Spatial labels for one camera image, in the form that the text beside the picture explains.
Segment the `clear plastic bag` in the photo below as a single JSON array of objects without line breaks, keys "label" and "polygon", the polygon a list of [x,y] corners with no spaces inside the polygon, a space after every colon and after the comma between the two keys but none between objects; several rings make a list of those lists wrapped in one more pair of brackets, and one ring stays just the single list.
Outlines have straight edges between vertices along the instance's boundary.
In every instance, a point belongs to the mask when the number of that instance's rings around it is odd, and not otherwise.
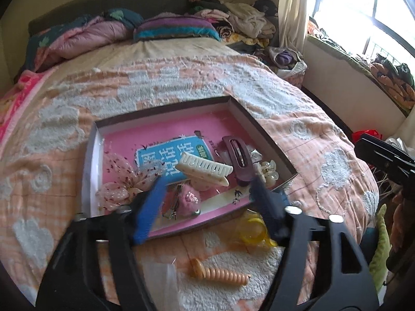
[{"label": "clear plastic bag", "polygon": [[146,288],[157,310],[180,310],[176,260],[174,256],[141,260]]}]

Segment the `pearl hair claw clip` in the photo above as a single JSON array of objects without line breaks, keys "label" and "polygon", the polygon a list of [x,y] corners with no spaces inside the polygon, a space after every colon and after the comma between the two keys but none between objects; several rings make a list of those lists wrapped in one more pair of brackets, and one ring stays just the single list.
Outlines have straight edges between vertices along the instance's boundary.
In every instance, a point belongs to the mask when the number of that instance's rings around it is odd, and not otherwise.
[{"label": "pearl hair claw clip", "polygon": [[276,162],[262,161],[253,164],[255,173],[259,176],[267,188],[275,186],[279,180],[279,173],[276,171]]}]

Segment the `pink fuzzy hair clip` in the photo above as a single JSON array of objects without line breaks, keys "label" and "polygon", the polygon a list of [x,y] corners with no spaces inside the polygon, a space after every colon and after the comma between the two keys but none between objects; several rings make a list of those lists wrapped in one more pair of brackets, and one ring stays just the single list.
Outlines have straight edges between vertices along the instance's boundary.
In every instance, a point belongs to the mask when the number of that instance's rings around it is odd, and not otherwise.
[{"label": "pink fuzzy hair clip", "polygon": [[188,184],[182,184],[179,192],[179,207],[177,213],[182,217],[198,216],[200,214],[200,194]]}]

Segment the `yellow bangles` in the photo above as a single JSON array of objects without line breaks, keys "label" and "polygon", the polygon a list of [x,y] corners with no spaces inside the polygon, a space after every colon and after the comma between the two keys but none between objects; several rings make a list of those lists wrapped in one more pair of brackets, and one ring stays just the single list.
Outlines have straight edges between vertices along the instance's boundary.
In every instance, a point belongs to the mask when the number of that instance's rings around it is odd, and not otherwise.
[{"label": "yellow bangles", "polygon": [[246,209],[240,216],[230,221],[226,241],[230,244],[264,249],[278,246],[277,242],[270,237],[262,216],[251,209]]}]

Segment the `maroon hair clip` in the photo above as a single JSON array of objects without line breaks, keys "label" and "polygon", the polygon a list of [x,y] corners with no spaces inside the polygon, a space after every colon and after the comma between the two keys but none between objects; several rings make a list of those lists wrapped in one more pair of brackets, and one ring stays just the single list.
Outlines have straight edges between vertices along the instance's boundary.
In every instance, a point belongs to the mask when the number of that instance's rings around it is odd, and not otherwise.
[{"label": "maroon hair clip", "polygon": [[224,136],[222,142],[228,151],[236,182],[247,187],[255,177],[253,162],[245,142],[236,136]]}]

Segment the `pile of clothes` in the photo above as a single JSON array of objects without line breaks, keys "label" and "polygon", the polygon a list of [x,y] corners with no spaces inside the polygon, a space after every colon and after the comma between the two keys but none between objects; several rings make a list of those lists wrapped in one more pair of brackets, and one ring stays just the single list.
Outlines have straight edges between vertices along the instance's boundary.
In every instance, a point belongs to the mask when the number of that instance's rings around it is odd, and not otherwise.
[{"label": "pile of clothes", "polygon": [[257,0],[252,5],[189,0],[189,6],[189,14],[210,22],[227,44],[242,41],[264,48],[279,41],[278,9],[271,0]]}]

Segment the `peach quilt with white clouds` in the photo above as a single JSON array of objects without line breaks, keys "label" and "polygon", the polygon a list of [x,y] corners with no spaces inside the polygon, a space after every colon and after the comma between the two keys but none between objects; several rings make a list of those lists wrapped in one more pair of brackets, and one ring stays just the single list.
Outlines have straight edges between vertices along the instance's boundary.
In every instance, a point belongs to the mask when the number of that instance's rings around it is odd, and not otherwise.
[{"label": "peach quilt with white clouds", "polygon": [[291,203],[311,216],[343,216],[362,239],[378,206],[372,172],[314,100],[259,60],[214,55],[88,68],[76,58],[39,82],[1,141],[1,262],[29,302],[77,208],[93,122],[218,96],[238,100],[292,162]]}]

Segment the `cream hair claw clip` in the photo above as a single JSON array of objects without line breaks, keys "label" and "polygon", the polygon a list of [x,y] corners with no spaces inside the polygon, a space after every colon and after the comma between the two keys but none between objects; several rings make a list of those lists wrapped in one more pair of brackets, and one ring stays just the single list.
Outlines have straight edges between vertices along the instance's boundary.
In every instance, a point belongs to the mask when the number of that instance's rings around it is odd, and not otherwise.
[{"label": "cream hair claw clip", "polygon": [[227,176],[233,172],[233,166],[218,163],[188,152],[182,152],[176,170],[182,172],[187,178],[212,186],[228,187]]}]

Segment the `clothes on window sill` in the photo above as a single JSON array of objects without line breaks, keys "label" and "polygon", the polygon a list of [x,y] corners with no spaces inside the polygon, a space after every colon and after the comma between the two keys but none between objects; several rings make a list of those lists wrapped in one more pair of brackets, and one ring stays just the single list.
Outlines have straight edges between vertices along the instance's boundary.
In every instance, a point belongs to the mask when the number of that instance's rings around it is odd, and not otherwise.
[{"label": "clothes on window sill", "polygon": [[314,18],[307,25],[307,39],[329,55],[347,62],[353,69],[365,75],[380,88],[408,116],[414,108],[414,75],[405,63],[394,64],[392,60],[377,53],[373,58],[348,53],[318,27]]}]

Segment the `dark green headboard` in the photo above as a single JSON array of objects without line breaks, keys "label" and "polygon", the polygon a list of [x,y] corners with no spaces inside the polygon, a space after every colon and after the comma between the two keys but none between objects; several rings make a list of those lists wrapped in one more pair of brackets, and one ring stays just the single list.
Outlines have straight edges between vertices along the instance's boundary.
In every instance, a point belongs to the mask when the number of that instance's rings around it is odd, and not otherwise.
[{"label": "dark green headboard", "polygon": [[28,34],[33,36],[51,26],[69,23],[84,14],[93,16],[117,8],[129,9],[147,19],[163,12],[183,14],[189,10],[190,2],[189,0],[73,0],[31,20],[28,24]]}]

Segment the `purple striped pillow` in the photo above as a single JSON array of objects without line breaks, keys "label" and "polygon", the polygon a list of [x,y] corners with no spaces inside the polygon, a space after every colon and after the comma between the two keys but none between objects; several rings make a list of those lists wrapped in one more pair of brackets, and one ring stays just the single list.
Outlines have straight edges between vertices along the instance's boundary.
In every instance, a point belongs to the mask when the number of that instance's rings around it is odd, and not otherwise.
[{"label": "purple striped pillow", "polygon": [[159,15],[145,20],[133,33],[134,41],[193,37],[211,38],[221,41],[219,33],[206,19],[176,14]]}]

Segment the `floral laundry basket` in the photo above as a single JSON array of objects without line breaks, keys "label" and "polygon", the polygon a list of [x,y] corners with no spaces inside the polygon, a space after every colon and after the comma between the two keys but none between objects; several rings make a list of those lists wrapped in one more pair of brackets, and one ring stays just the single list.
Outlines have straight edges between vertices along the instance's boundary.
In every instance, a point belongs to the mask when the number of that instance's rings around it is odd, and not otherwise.
[{"label": "floral laundry basket", "polygon": [[290,48],[268,46],[260,58],[279,78],[298,88],[302,87],[308,66],[301,54]]}]

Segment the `polka dot mesh bow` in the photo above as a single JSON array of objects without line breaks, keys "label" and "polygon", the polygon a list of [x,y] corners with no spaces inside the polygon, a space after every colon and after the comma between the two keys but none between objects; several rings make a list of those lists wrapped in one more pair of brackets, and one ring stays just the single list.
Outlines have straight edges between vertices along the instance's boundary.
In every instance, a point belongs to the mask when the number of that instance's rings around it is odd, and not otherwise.
[{"label": "polka dot mesh bow", "polygon": [[111,212],[119,206],[130,204],[142,192],[147,192],[153,183],[166,171],[165,162],[154,159],[133,167],[126,157],[117,153],[105,153],[104,174],[110,176],[96,192],[99,207]]}]

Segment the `earring card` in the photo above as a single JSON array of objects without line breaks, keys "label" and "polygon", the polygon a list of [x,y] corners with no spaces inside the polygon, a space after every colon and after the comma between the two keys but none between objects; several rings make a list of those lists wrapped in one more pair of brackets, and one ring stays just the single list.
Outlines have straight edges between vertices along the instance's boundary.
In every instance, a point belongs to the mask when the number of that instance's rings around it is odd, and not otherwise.
[{"label": "earring card", "polygon": [[252,163],[257,163],[257,162],[262,161],[263,155],[258,150],[256,150],[255,148],[251,146],[248,146],[247,150],[249,152]]}]

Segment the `pink and navy duvet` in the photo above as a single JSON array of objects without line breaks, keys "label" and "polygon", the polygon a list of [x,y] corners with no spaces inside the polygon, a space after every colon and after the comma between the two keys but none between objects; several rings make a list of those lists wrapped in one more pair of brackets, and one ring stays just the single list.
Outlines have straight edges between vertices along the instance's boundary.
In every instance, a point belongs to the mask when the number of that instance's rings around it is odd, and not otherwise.
[{"label": "pink and navy duvet", "polygon": [[144,18],[137,12],[116,8],[99,15],[84,14],[69,23],[53,25],[33,34],[27,43],[23,71],[44,72],[60,62],[116,42],[130,40]]}]

